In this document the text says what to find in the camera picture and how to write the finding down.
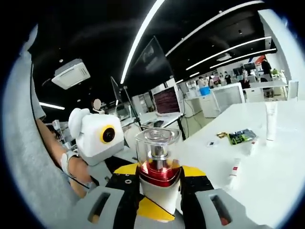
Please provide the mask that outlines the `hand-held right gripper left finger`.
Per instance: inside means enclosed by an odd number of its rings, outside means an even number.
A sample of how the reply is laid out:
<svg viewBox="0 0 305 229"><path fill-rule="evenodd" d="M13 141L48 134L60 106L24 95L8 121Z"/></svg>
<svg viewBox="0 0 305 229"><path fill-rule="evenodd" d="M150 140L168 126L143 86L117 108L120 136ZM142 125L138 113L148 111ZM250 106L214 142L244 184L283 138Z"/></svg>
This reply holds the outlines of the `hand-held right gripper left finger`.
<svg viewBox="0 0 305 229"><path fill-rule="evenodd" d="M107 166L89 167L99 185L76 205L77 229L132 229L140 199L140 182L136 163L122 166L106 183Z"/></svg>

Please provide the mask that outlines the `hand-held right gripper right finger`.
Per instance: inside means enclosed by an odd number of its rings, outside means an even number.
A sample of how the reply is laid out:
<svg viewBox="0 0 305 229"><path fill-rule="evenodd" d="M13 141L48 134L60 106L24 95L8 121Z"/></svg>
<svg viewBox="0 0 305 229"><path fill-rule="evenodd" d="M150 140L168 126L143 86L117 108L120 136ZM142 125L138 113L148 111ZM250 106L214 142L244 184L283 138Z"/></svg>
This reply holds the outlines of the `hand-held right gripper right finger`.
<svg viewBox="0 0 305 229"><path fill-rule="evenodd" d="M223 189L214 189L195 167L182 167L181 210L187 229L257 229L245 207Z"/></svg>

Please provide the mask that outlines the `person's left hand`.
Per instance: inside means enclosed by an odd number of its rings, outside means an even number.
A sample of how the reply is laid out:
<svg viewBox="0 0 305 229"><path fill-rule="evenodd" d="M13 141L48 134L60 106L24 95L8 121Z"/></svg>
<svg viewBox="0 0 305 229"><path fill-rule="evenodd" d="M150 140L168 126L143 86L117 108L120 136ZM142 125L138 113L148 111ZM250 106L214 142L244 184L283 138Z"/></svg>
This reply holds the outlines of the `person's left hand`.
<svg viewBox="0 0 305 229"><path fill-rule="evenodd" d="M69 182L73 191L78 197L86 196L85 186L92 183L88 172L88 165L72 151L68 151L61 156L61 168L69 176Z"/></svg>

